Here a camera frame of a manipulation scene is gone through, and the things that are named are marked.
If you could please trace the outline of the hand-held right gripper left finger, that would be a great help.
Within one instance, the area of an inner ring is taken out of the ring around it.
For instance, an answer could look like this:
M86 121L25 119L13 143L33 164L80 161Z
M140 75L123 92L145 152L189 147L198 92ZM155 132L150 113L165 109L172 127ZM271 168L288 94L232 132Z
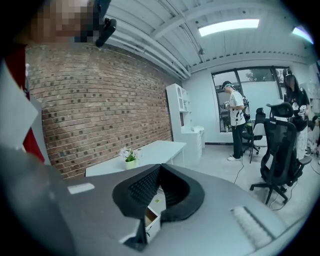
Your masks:
M153 165L115 186L112 198L124 216L144 218L148 205L160 187L160 170L159 164Z

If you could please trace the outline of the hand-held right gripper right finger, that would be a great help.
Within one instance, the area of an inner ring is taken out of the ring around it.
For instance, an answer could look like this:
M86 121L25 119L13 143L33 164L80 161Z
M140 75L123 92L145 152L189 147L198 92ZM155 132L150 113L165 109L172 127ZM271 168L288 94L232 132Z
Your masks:
M165 196L165 210L160 213L162 223L188 219L205 199L205 191L198 181L169 164L160 167L159 186Z

